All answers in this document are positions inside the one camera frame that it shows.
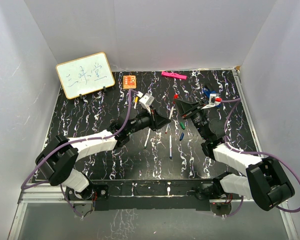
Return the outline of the green pen cap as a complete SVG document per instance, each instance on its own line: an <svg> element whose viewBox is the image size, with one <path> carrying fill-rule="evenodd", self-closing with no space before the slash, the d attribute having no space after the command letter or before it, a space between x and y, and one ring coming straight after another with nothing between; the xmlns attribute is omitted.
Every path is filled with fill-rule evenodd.
<svg viewBox="0 0 300 240"><path fill-rule="evenodd" d="M185 126L185 124L184 124L183 122L180 122L179 125L180 125L180 127L181 127L183 130L186 129L186 126Z"/></svg>

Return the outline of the white pen blue end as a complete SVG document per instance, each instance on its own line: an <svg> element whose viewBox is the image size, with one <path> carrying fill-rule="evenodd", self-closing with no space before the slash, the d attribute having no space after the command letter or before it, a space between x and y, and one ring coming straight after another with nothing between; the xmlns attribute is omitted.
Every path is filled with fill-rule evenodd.
<svg viewBox="0 0 300 240"><path fill-rule="evenodd" d="M172 155L172 136L171 134L169 134L169 159L172 159L173 155Z"/></svg>

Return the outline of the white pen green end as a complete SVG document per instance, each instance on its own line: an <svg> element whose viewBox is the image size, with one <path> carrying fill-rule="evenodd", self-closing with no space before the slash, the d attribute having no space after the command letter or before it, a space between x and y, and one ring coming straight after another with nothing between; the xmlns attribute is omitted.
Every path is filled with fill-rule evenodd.
<svg viewBox="0 0 300 240"><path fill-rule="evenodd" d="M149 141L149 138L150 138L150 133L151 133L151 129L149 128L148 129L148 132L147 132L147 136L146 136L146 139L145 139L145 143L144 143L144 149L147 148L147 144L148 144L148 141Z"/></svg>

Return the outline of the white pen yellow end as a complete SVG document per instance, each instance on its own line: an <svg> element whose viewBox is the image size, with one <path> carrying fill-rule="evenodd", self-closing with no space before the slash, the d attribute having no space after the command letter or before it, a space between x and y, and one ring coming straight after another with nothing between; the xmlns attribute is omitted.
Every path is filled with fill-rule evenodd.
<svg viewBox="0 0 300 240"><path fill-rule="evenodd" d="M136 96L135 99L134 99L134 106L133 106L134 109L136 109L136 107L137 107L138 98L139 97Z"/></svg>

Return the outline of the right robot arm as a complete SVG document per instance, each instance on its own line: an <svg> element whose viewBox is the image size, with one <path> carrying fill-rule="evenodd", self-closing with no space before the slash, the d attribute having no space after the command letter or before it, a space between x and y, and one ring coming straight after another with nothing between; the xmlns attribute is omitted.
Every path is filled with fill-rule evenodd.
<svg viewBox="0 0 300 240"><path fill-rule="evenodd" d="M273 156L260 157L258 153L244 154L229 147L224 138L224 124L218 119L208 119L205 105L176 99L175 106L184 120L190 119L204 140L201 144L205 156L226 164L241 173L224 173L213 180L213 194L223 199L237 194L252 199L264 211L277 207L295 195L295 190Z"/></svg>

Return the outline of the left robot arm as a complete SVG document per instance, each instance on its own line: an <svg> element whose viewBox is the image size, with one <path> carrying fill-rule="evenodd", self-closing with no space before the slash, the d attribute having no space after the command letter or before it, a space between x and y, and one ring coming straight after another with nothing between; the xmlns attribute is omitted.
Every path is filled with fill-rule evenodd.
<svg viewBox="0 0 300 240"><path fill-rule="evenodd" d="M78 198L89 199L93 195L94 184L85 174L74 168L78 160L121 148L130 140L130 135L145 128L155 132L171 122L155 109L142 109L140 112L131 109L127 122L126 116L126 112L122 113L107 129L86 137L71 139L62 135L55 136L35 160L39 165L53 150L68 144L52 154L39 168L49 184L64 185L72 189Z"/></svg>

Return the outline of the blue pen cap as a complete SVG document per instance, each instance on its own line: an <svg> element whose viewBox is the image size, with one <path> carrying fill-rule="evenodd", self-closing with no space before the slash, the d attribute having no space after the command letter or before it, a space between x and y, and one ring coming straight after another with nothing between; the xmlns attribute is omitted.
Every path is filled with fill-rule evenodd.
<svg viewBox="0 0 300 240"><path fill-rule="evenodd" d="M185 136L185 134L182 132L181 135L180 135L180 137L179 137L179 140L182 141L183 138L184 138L184 136Z"/></svg>

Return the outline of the blue stapler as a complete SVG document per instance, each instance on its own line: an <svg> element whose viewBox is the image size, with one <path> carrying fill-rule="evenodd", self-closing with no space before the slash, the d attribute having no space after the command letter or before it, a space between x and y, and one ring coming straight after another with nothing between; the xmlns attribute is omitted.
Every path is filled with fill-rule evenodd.
<svg viewBox="0 0 300 240"><path fill-rule="evenodd" d="M203 87L203 93L209 98L211 94L215 94L216 91L210 84L205 84Z"/></svg>

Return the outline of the pink plastic clip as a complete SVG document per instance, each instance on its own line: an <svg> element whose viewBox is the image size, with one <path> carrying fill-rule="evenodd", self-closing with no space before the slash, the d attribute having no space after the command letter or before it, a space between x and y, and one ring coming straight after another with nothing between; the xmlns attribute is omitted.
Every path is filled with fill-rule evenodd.
<svg viewBox="0 0 300 240"><path fill-rule="evenodd" d="M178 73L174 73L174 72L162 71L161 75L163 77L176 78L176 79L180 79L180 80L186 80L187 79L186 75L182 75L182 74L178 74Z"/></svg>

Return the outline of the orange card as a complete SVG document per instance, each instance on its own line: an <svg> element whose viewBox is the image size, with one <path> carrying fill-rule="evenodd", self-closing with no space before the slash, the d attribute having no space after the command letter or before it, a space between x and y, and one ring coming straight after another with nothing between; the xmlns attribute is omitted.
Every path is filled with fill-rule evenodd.
<svg viewBox="0 0 300 240"><path fill-rule="evenodd" d="M124 90L136 89L137 79L135 75L124 75L122 78L122 87Z"/></svg>

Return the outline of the aluminium rail frame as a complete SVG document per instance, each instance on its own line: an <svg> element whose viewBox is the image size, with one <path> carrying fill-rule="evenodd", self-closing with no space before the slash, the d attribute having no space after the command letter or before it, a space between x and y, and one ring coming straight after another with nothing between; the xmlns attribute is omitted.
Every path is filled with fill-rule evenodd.
<svg viewBox="0 0 300 240"><path fill-rule="evenodd" d="M108 90L67 99L57 90L45 146L23 196L45 189L95 236L135 231L135 210L189 209L233 223L247 199L268 214L294 195L282 163L261 153L234 69L114 72Z"/></svg>

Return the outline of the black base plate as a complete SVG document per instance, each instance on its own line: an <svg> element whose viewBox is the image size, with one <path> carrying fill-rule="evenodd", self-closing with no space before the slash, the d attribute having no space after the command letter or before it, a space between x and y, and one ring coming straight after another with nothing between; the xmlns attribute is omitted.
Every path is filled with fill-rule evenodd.
<svg viewBox="0 0 300 240"><path fill-rule="evenodd" d="M95 211L194 209L209 211L212 180L98 180Z"/></svg>

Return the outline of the small whiteboard wooden frame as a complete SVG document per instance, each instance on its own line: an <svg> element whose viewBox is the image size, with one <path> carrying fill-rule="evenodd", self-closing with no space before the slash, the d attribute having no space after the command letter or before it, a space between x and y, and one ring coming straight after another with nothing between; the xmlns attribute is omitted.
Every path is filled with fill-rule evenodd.
<svg viewBox="0 0 300 240"><path fill-rule="evenodd" d="M69 100L112 87L116 82L104 52L60 63L55 69Z"/></svg>

